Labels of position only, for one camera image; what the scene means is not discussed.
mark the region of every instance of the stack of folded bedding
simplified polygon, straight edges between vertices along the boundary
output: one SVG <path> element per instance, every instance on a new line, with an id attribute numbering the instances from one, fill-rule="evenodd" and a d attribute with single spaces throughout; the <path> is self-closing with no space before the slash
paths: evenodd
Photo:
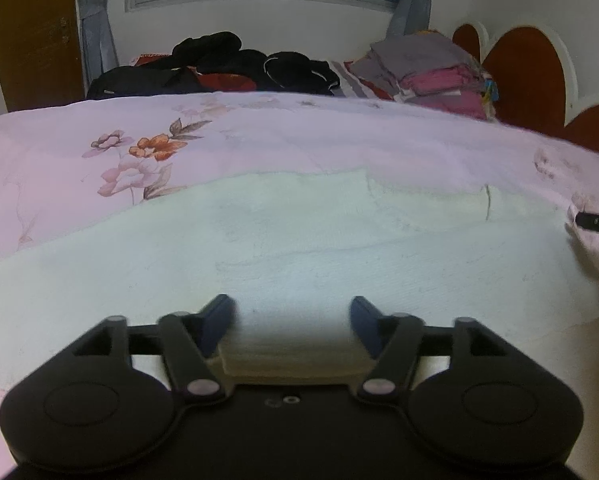
<path id="1" fill-rule="evenodd" d="M 475 119 L 494 118 L 494 82 L 468 52 L 438 32 L 378 41 L 347 68 L 380 97 Z"/>

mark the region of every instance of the headboard panel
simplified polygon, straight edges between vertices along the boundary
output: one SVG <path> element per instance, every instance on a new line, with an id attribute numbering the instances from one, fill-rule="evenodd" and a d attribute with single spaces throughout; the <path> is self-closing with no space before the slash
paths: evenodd
<path id="1" fill-rule="evenodd" d="M 579 100 L 575 68 L 557 34 L 519 25 L 484 49 L 483 30 L 480 23 L 463 23 L 453 41 L 482 59 L 496 81 L 497 118 L 599 152 L 599 95 Z"/>

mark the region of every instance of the bed sheet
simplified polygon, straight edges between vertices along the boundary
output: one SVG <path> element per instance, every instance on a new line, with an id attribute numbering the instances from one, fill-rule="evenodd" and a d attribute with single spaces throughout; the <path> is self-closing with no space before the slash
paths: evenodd
<path id="1" fill-rule="evenodd" d="M 564 222 L 599 210 L 598 154 L 497 124 L 297 94 L 122 98 L 0 117 L 0 259 L 219 178 L 357 168 L 387 186 L 541 197 Z M 599 268 L 599 235 L 577 235 Z"/>

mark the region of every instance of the brown headboard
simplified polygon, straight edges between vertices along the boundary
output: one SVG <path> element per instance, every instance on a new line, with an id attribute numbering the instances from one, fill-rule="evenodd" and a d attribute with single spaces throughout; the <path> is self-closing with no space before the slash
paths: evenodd
<path id="1" fill-rule="evenodd" d="M 537 27 L 515 27 L 485 53 L 477 28 L 467 23 L 455 31 L 453 41 L 477 59 L 486 54 L 482 63 L 497 83 L 495 110 L 502 123 L 599 152 L 599 104 L 592 102 L 569 117 L 577 107 L 577 82 L 569 58 L 564 59 L 566 47 L 554 34 L 549 38 Z M 553 43 L 560 44 L 561 56 Z"/>

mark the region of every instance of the orange flower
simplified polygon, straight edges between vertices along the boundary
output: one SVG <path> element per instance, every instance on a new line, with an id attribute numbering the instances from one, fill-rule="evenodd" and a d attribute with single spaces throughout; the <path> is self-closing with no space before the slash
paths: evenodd
<path id="1" fill-rule="evenodd" d="M 188 146 L 188 142 L 172 140 L 166 134 L 159 134 L 152 139 L 142 137 L 137 141 L 137 146 L 132 146 L 128 152 L 137 158 L 153 156 L 154 160 L 166 160 L 184 146 Z"/>

